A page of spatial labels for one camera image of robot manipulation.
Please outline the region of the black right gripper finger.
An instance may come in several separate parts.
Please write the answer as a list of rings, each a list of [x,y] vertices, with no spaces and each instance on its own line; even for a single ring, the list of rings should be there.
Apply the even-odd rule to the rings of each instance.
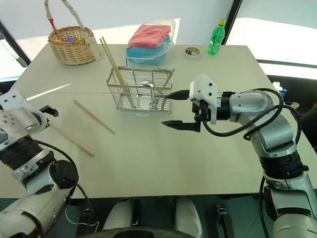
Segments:
[[[169,99],[172,100],[187,100],[189,99],[189,90],[180,90],[180,91],[176,91],[176,92],[172,92],[168,95]]]
[[[162,121],[161,123],[163,125],[166,125],[177,130],[201,132],[201,124],[199,122],[183,122],[182,120],[168,120]]]

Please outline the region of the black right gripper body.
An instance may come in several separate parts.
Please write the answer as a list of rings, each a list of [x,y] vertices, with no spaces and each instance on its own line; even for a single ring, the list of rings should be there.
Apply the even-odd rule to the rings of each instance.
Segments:
[[[211,110],[204,100],[200,100],[198,104],[192,104],[192,112],[195,114],[195,122],[211,121]]]

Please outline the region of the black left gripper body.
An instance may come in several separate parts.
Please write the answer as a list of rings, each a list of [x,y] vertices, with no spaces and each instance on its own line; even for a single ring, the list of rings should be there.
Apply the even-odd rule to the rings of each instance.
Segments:
[[[57,109],[54,109],[54,108],[50,107],[49,105],[46,105],[46,106],[40,108],[39,111],[41,112],[41,114],[37,115],[38,121],[44,121],[44,119],[46,119],[46,121],[50,121],[46,116],[44,116],[45,113],[49,114],[55,118],[59,116],[59,112],[57,111]]]

